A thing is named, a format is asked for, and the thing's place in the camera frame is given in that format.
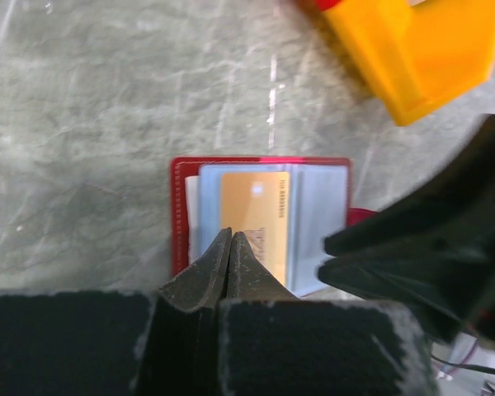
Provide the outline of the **gold striped credit card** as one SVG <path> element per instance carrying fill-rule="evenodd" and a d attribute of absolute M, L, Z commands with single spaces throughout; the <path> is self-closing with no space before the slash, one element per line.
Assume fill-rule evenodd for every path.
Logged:
<path fill-rule="evenodd" d="M 255 258 L 285 284 L 290 174 L 228 172 L 220 187 L 221 225 L 245 233 Z"/>

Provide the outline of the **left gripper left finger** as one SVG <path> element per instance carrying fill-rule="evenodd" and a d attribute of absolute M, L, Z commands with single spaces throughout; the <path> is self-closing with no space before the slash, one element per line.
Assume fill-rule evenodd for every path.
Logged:
<path fill-rule="evenodd" d="M 0 292 L 0 395 L 213 394 L 231 245 L 152 292 Z"/>

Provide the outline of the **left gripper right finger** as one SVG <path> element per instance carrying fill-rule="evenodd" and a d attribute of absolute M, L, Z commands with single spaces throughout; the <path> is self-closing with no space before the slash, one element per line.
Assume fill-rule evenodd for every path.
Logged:
<path fill-rule="evenodd" d="M 264 268 L 233 236 L 220 304 L 223 395 L 436 395 L 426 337 L 402 304 L 269 298 Z"/>

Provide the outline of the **red leather card holder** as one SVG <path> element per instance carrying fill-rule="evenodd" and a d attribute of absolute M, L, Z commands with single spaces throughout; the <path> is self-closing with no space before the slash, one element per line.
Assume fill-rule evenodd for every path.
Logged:
<path fill-rule="evenodd" d="M 351 207 L 351 161 L 327 157 L 177 157 L 171 162 L 172 272 L 225 228 L 289 291 L 323 289 L 323 240 L 371 217 Z"/>

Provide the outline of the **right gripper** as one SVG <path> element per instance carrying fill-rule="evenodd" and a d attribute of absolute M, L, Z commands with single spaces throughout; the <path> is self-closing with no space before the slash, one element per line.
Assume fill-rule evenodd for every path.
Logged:
<path fill-rule="evenodd" d="M 495 344 L 495 114 L 464 151 L 468 164 L 448 165 L 388 208 L 325 238 L 329 261 L 317 276 L 362 299 L 405 304 L 433 341 L 449 343 L 467 332 Z M 436 290 L 445 310 L 386 276 L 337 263 L 387 243 L 421 242 L 445 225 L 439 237 L 445 247 L 436 253 Z"/>

